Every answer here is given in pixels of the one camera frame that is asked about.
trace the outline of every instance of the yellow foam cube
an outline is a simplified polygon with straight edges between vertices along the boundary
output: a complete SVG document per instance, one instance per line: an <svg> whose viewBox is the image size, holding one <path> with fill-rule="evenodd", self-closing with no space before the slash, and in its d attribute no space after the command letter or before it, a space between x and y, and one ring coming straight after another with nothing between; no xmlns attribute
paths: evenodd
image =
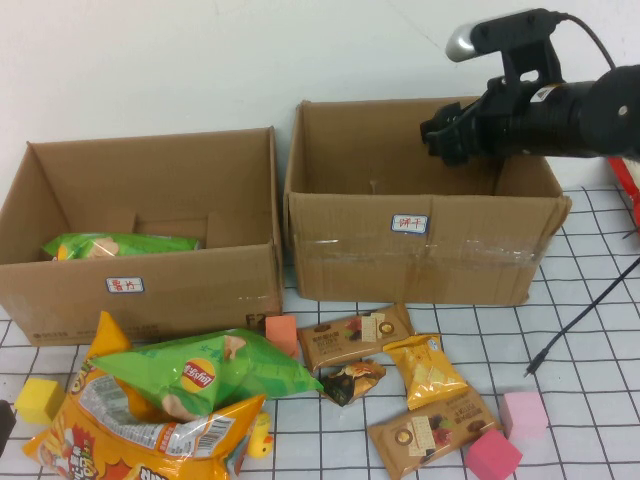
<svg viewBox="0 0 640 480"><path fill-rule="evenodd" d="M64 390L58 382L29 378L18 395L15 407L25 422L50 425L63 400Z"/></svg>

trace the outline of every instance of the lay's logo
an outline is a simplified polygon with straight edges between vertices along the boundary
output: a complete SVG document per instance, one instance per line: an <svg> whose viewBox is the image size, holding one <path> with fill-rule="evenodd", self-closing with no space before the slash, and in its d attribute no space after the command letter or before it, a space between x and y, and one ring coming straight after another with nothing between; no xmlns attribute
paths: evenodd
<svg viewBox="0 0 640 480"><path fill-rule="evenodd" d="M204 358L192 358L184 365L180 383L190 393L197 393L213 383L216 375L213 365Z"/></svg>

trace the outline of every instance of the snack bag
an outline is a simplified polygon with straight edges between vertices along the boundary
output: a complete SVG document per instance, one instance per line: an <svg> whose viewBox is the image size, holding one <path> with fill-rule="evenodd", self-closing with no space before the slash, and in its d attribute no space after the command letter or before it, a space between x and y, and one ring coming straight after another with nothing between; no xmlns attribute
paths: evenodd
<svg viewBox="0 0 640 480"><path fill-rule="evenodd" d="M409 410L468 388L442 351L440 335L415 335L386 345L384 351L391 355L402 374Z"/></svg>
<svg viewBox="0 0 640 480"><path fill-rule="evenodd" d="M298 330L305 362L314 372L380 353L384 345L414 334L409 312L401 304Z"/></svg>
<svg viewBox="0 0 640 480"><path fill-rule="evenodd" d="M482 397L468 389L369 427L368 432L391 480L400 480L494 428L500 424Z"/></svg>
<svg viewBox="0 0 640 480"><path fill-rule="evenodd" d="M128 345L103 312L87 359ZM52 426L23 450L73 480L230 480L239 472L263 402L264 396L254 397L187 424L141 423L132 403L138 415L164 414L85 360Z"/></svg>
<svg viewBox="0 0 640 480"><path fill-rule="evenodd" d="M387 369L373 360L355 362L320 379L324 393L344 407L364 396L387 374Z"/></svg>
<svg viewBox="0 0 640 480"><path fill-rule="evenodd" d="M631 207L636 225L640 225L640 163L627 158L609 158L620 185L631 198Z"/></svg>
<svg viewBox="0 0 640 480"><path fill-rule="evenodd" d="M276 398L322 390L297 361L242 329L148 345L91 363L184 421L262 393Z"/></svg>
<svg viewBox="0 0 640 480"><path fill-rule="evenodd" d="M136 233L65 233L42 247L55 260L122 257L146 253L197 250L193 238L159 237Z"/></svg>

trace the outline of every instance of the yellow snack bag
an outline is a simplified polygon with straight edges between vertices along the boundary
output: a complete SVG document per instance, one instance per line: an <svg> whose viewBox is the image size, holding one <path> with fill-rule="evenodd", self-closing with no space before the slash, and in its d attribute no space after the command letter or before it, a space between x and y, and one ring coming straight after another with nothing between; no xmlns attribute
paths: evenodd
<svg viewBox="0 0 640 480"><path fill-rule="evenodd" d="M383 351L391 355L404 379L409 410L468 388L442 351L438 334L414 335L385 345Z"/></svg>
<svg viewBox="0 0 640 480"><path fill-rule="evenodd" d="M264 395L189 423L173 422L88 363L93 356L130 347L103 312L85 363L52 426L23 447L25 454L73 480L235 478Z"/></svg>

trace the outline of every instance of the orange snack bag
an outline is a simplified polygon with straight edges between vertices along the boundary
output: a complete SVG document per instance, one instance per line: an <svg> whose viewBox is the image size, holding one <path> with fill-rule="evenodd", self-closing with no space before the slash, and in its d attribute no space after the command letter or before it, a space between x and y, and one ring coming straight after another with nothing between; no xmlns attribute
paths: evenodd
<svg viewBox="0 0 640 480"><path fill-rule="evenodd" d="M72 480L215 479L239 473L264 395L180 424L88 359L131 348L102 312L96 338L50 428L25 454Z"/></svg>

